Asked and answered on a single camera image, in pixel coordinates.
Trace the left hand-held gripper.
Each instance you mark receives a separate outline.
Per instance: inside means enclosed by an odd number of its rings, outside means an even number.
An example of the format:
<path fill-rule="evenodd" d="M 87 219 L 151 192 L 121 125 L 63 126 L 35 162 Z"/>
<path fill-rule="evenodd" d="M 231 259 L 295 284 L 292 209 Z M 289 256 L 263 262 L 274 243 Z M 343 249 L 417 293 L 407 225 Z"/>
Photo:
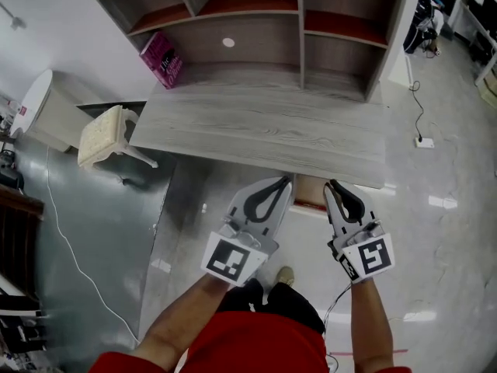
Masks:
<path fill-rule="evenodd" d="M 254 277 L 279 248 L 274 237 L 292 193 L 289 176 L 266 178 L 240 189 L 224 225 L 210 233 L 202 270 L 237 287 Z"/>

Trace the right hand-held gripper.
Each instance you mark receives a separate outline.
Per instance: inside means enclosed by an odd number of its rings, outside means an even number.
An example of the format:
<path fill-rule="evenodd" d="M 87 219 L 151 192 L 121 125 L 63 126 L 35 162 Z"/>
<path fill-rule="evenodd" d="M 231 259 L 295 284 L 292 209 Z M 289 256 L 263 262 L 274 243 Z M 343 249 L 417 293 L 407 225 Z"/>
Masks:
<path fill-rule="evenodd" d="M 345 234 L 336 236 L 328 246 L 350 282 L 358 284 L 393 268 L 391 234 L 383 229 L 381 220 L 374 221 L 371 197 L 358 186 L 338 180 L 325 184 L 323 196 L 335 234 Z M 352 230 L 359 231 L 346 234 Z"/>

